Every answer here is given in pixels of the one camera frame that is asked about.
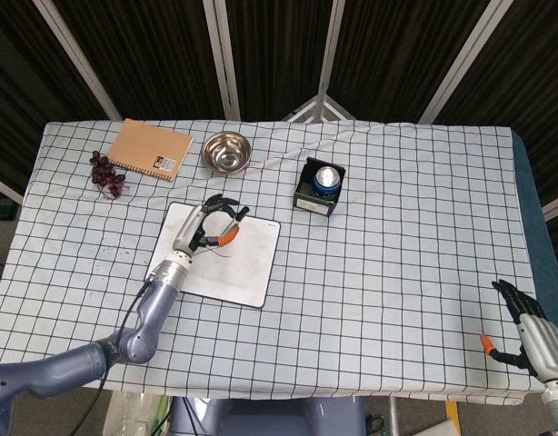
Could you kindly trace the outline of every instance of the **white board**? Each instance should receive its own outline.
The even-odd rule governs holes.
[[[192,209],[189,204],[170,204],[148,273],[172,252],[172,242]],[[216,212],[204,220],[203,227],[207,236],[218,236],[229,222],[226,213]],[[280,227],[278,222],[247,215],[234,241],[196,250],[183,292],[262,307]]]

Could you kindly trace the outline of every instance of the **can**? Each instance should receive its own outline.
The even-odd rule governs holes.
[[[314,177],[314,194],[326,200],[335,197],[342,185],[340,174],[331,166],[322,166]]]

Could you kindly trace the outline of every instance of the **grapes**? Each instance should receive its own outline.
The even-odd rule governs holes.
[[[107,186],[107,190],[114,198],[119,197],[126,187],[124,186],[125,174],[116,174],[115,168],[109,162],[107,156],[102,156],[96,150],[93,152],[93,157],[89,159],[89,162],[94,166],[91,170],[91,181],[97,185],[97,189],[106,198],[109,198],[104,193],[104,188]]]

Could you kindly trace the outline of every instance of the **metal bowl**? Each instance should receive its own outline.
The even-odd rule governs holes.
[[[251,145],[241,134],[221,132],[208,138],[201,155],[215,173],[232,174],[241,171],[251,160]]]

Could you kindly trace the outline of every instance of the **table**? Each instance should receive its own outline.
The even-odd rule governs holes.
[[[0,287],[0,362],[113,332],[144,279],[167,205],[223,192],[282,224],[263,309],[181,295],[155,357],[115,366],[107,388],[256,399],[394,392],[495,404],[541,389],[487,359],[478,339],[484,332],[502,350],[520,346],[491,287],[496,275],[534,294],[510,129],[157,124],[194,137],[175,182],[128,172],[129,189],[112,202],[91,184],[88,159],[108,151],[121,123],[45,128]],[[250,166],[228,177],[199,160],[204,139],[223,130],[254,148]],[[329,219],[292,206],[308,156],[347,169]]]

